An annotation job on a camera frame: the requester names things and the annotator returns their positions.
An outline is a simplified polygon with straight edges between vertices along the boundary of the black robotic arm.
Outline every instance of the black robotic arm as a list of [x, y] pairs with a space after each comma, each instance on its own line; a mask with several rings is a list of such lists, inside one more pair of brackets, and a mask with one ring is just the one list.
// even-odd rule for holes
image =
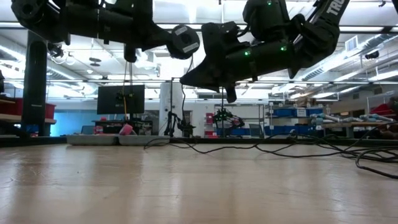
[[124, 58], [136, 61], [143, 51], [166, 45], [171, 57], [187, 59], [199, 48], [199, 37], [189, 26], [171, 33], [152, 20], [152, 0], [12, 0], [18, 21], [51, 43], [70, 44], [70, 34], [125, 44]]
[[336, 49], [340, 19], [349, 0], [319, 0], [306, 20], [298, 14], [289, 19], [285, 0], [248, 0], [243, 11], [257, 45], [238, 40], [234, 22], [204, 24], [201, 28], [206, 52], [204, 61], [180, 79], [184, 85], [219, 91], [234, 102], [235, 82], [288, 69], [293, 78], [298, 70], [315, 65]]

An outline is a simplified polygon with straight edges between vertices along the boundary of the blue storage bin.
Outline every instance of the blue storage bin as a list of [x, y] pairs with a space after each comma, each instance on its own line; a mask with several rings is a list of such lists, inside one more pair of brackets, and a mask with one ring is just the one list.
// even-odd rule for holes
[[285, 132], [286, 132], [285, 126], [274, 126], [274, 130], [271, 130], [269, 126], [264, 126], [264, 134], [267, 136], [285, 133]]
[[264, 134], [270, 136], [271, 135], [271, 129], [269, 126], [264, 126]]
[[293, 109], [275, 109], [272, 115], [278, 117], [293, 116], [293, 111]]
[[311, 126], [297, 126], [299, 134], [308, 134], [310, 132]]
[[323, 109], [307, 109], [307, 116], [311, 116], [311, 114], [320, 114], [323, 113]]
[[284, 128], [284, 132], [285, 133], [290, 133], [290, 131], [291, 130], [294, 130], [296, 133], [298, 133], [298, 129], [297, 129], [297, 126], [284, 126], [285, 128]]

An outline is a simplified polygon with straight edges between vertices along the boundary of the gray tray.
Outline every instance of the gray tray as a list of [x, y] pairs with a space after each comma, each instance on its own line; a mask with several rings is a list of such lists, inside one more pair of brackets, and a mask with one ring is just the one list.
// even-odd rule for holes
[[113, 146], [118, 143], [117, 136], [69, 135], [67, 143], [72, 146]]
[[145, 146], [148, 142], [153, 144], [166, 144], [170, 142], [170, 136], [119, 136], [119, 142], [122, 146]]

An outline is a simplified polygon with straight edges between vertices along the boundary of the wooden table surface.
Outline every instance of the wooden table surface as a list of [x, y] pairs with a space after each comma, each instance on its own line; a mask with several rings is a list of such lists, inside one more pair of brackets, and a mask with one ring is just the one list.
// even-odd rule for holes
[[[10, 121], [10, 122], [20, 122], [21, 116], [11, 115], [11, 114], [0, 114], [0, 119], [4, 120], [4, 121]], [[49, 123], [49, 124], [55, 124], [55, 123], [57, 123], [57, 120], [46, 118], [45, 122]]]
[[202, 155], [172, 146], [0, 149], [0, 223], [396, 224], [397, 211], [398, 181], [339, 156], [284, 159], [254, 149]]
[[0, 98], [0, 104], [1, 104], [1, 103], [15, 104], [15, 101], [12, 101], [12, 100], [5, 100], [5, 99], [1, 99], [1, 98]]

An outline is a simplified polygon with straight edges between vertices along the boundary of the air vent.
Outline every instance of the air vent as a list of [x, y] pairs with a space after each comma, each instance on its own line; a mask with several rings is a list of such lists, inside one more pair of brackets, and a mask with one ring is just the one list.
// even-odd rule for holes
[[358, 36], [351, 38], [346, 41], [346, 51], [349, 52], [351, 50], [355, 50], [358, 47]]
[[353, 94], [353, 100], [359, 99], [359, 93], [354, 93]]
[[378, 95], [378, 94], [381, 94], [381, 93], [383, 93], [383, 89], [382, 89], [381, 87], [375, 88], [375, 89], [373, 90], [373, 94], [374, 94], [374, 95]]

